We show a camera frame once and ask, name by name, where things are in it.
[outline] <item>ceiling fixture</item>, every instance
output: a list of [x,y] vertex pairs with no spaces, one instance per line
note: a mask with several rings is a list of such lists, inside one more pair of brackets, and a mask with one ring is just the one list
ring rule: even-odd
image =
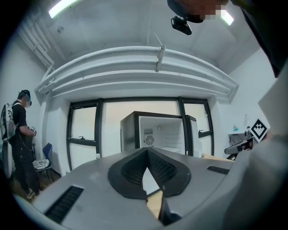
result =
[[77,0],[61,0],[59,1],[55,6],[52,7],[51,10],[49,10],[49,14],[52,18],[54,18],[61,10],[65,9],[69,5],[71,5],[73,2],[76,2]]
[[224,9],[221,10],[221,18],[230,26],[234,18]]

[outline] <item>man's arm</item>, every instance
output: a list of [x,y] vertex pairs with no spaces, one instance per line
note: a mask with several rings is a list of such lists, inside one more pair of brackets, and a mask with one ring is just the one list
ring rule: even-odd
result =
[[22,107],[19,109],[19,123],[18,127],[20,130],[20,133],[22,133],[25,136],[34,136],[35,133],[28,129],[27,123],[26,123],[26,110]]

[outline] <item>black window frame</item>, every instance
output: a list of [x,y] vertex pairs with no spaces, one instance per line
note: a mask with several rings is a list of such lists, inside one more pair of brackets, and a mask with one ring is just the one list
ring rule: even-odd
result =
[[[72,102],[70,104],[68,119],[67,119],[67,132],[66,132],[66,144],[67,144],[67,157],[69,168],[72,171],[72,162],[70,154],[70,143],[85,145],[85,146],[95,146],[96,153],[100,154],[102,158],[102,115],[103,115],[103,104],[107,102],[135,102],[135,101],[176,101],[178,103],[178,108],[180,116],[185,116],[185,107],[184,104],[203,104],[205,111],[207,113],[209,130],[207,132],[198,133],[199,138],[211,136],[211,155],[214,156],[214,133],[213,133],[213,124],[210,113],[210,108],[207,99],[197,99],[197,98],[188,98],[188,97],[117,97],[117,98],[99,98],[97,100],[88,100],[82,102]],[[94,140],[82,140],[71,138],[72,131],[72,118],[73,111],[81,108],[97,107],[95,113],[95,129],[94,129]],[[188,143],[185,142],[185,151],[187,151]]]

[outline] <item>black pants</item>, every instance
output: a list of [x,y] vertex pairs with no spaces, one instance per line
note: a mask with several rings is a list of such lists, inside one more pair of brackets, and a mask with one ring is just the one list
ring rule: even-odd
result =
[[31,152],[22,144],[12,146],[12,156],[15,163],[15,176],[22,189],[29,193],[31,188],[35,193],[39,193],[37,175],[33,167],[33,157]]

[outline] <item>black slot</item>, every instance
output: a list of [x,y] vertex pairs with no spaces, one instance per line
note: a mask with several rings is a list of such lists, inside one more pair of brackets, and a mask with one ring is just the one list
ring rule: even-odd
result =
[[84,189],[71,186],[66,192],[52,205],[46,212],[46,216],[51,220],[61,223],[66,217],[74,203],[78,200],[79,196]]
[[220,167],[216,167],[216,166],[209,166],[207,168],[210,171],[216,172],[216,173],[221,173],[221,174],[225,174],[227,175],[229,173],[229,169],[225,169],[225,168],[220,168]]

